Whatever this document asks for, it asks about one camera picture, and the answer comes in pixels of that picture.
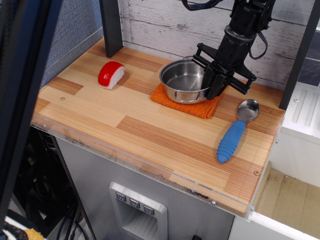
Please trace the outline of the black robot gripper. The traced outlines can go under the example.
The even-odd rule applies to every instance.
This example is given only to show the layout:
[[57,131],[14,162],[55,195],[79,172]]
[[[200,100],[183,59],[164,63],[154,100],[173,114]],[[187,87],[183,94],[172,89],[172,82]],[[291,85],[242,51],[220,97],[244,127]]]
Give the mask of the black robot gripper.
[[227,86],[246,95],[256,76],[245,66],[256,35],[244,36],[226,31],[218,49],[203,43],[197,44],[192,61],[204,68],[201,89],[210,88],[206,99],[218,97]]

